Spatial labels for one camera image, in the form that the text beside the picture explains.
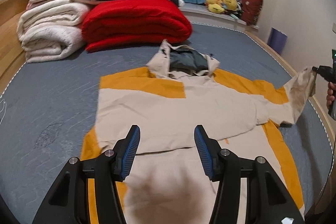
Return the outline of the person right hand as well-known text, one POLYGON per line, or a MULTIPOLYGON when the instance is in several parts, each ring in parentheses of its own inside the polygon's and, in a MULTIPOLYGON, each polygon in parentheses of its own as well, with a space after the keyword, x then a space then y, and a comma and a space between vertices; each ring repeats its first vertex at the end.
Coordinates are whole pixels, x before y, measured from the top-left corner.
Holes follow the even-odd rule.
POLYGON ((327 109, 329 109, 330 106, 335 101, 335 91, 336 91, 335 84, 332 83, 332 82, 329 82, 328 83, 327 96, 326 96, 326 107, 327 107, 327 109))

